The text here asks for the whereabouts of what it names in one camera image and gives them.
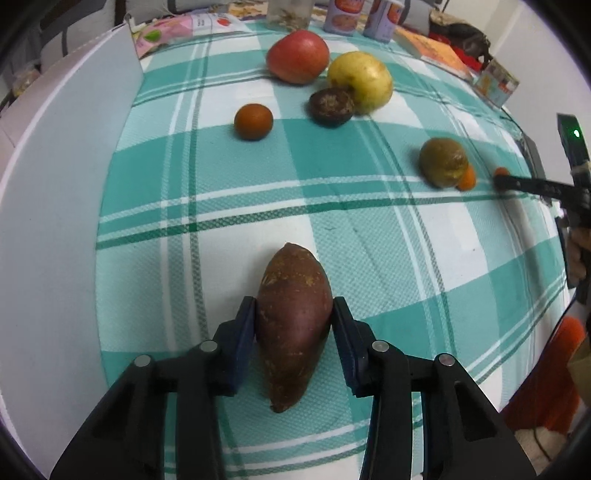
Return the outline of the person right hand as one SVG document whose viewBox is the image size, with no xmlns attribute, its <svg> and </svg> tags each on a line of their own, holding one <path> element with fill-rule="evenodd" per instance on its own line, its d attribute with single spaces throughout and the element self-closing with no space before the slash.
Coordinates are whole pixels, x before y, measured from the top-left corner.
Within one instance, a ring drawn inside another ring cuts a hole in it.
<svg viewBox="0 0 591 480">
<path fill-rule="evenodd" d="M 569 282 L 577 286 L 588 273 L 588 267 L 582 258 L 590 252 L 590 230 L 585 228 L 570 229 L 567 239 L 567 273 Z"/>
</svg>

